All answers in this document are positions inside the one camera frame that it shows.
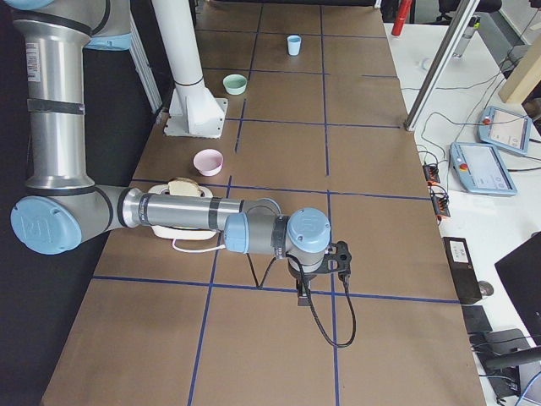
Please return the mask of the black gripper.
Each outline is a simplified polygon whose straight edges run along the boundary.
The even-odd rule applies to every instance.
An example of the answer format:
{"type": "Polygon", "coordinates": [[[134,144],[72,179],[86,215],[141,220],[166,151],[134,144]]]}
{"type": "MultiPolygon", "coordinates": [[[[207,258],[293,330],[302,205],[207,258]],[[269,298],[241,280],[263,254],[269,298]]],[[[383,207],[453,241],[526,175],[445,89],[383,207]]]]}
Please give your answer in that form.
{"type": "Polygon", "coordinates": [[[287,267],[290,275],[296,279],[298,306],[309,306],[308,291],[315,275],[311,272],[301,272],[298,262],[293,258],[287,259],[287,267]]]}

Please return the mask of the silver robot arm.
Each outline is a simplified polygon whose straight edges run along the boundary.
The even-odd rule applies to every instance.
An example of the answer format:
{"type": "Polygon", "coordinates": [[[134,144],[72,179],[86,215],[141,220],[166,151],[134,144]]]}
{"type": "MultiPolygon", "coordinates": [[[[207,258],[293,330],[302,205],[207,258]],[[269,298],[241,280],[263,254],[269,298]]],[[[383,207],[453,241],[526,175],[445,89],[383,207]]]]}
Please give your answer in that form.
{"type": "Polygon", "coordinates": [[[96,184],[85,165],[83,50],[126,49],[126,1],[12,1],[25,38],[33,173],[14,205],[11,226],[29,249],[56,255],[115,228],[162,226],[222,232],[224,248],[287,259],[300,299],[330,271],[338,247],[324,213],[283,215],[272,200],[144,193],[96,184]]]}

